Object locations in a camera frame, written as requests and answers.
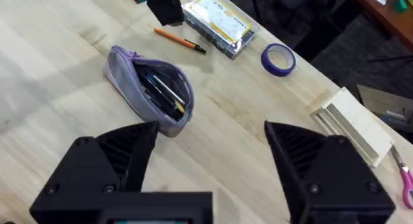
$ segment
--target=wooden block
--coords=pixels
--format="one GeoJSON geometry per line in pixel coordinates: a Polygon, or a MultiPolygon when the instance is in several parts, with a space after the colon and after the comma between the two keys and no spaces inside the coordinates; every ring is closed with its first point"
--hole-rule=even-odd
{"type": "Polygon", "coordinates": [[[329,134],[349,138],[363,159],[373,167],[386,156],[394,140],[372,114],[346,89],[327,99],[311,113],[329,134]]]}

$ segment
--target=plastic case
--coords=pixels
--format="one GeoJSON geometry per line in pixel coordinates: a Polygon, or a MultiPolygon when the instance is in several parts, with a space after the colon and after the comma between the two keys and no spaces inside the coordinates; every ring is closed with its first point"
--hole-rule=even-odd
{"type": "Polygon", "coordinates": [[[259,30],[259,25],[229,0],[190,0],[182,8],[185,21],[230,59],[235,59],[259,30]]]}

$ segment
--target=box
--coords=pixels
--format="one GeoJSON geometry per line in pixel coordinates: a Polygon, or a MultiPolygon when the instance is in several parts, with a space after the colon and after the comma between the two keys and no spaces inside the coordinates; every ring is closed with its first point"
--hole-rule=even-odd
{"type": "Polygon", "coordinates": [[[189,0],[185,21],[230,59],[251,42],[259,25],[229,0],[189,0]]]}
{"type": "Polygon", "coordinates": [[[394,130],[413,133],[413,100],[357,85],[364,106],[394,130]]]}

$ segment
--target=marker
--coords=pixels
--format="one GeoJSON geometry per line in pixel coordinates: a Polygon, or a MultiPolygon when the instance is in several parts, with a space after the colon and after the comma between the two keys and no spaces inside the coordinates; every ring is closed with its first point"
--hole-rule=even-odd
{"type": "Polygon", "coordinates": [[[197,44],[195,44],[191,41],[188,41],[186,39],[181,39],[180,37],[173,36],[172,34],[166,33],[165,31],[163,31],[161,29],[154,28],[154,31],[157,34],[159,34],[159,35],[161,35],[165,38],[171,39],[171,40],[175,41],[176,43],[179,43],[179,44],[182,44],[186,47],[192,48],[192,49],[194,49],[198,52],[201,52],[202,54],[205,54],[207,52],[206,50],[202,49],[201,46],[199,46],[199,45],[197,45],[197,44]]]}
{"type": "Polygon", "coordinates": [[[182,107],[181,104],[179,104],[179,102],[177,102],[174,98],[172,97],[168,97],[166,94],[164,94],[162,91],[160,91],[160,89],[158,87],[156,87],[155,85],[155,81],[153,80],[152,76],[150,76],[149,74],[146,75],[146,78],[148,79],[149,83],[152,84],[154,86],[154,88],[159,92],[159,94],[161,94],[169,103],[175,105],[175,107],[181,112],[181,113],[185,113],[185,109],[182,107]]]}
{"type": "Polygon", "coordinates": [[[160,80],[157,76],[153,75],[152,76],[156,82],[158,82],[164,89],[166,89],[174,98],[175,100],[177,100],[181,105],[185,105],[185,102],[183,102],[183,100],[176,95],[176,93],[174,91],[172,91],[166,84],[164,84],[164,82],[162,82],[162,80],[160,80]]]}

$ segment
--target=tape roll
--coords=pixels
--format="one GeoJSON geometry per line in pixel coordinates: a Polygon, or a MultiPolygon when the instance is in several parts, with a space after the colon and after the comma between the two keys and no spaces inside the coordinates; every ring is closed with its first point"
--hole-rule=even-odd
{"type": "Polygon", "coordinates": [[[296,58],[294,57],[294,53],[292,53],[288,47],[278,43],[273,43],[269,44],[261,54],[261,63],[263,64],[265,70],[271,74],[275,76],[287,76],[296,67],[296,58]],[[282,55],[287,61],[287,68],[279,68],[278,66],[272,64],[270,58],[268,57],[269,52],[275,52],[282,55]]]}

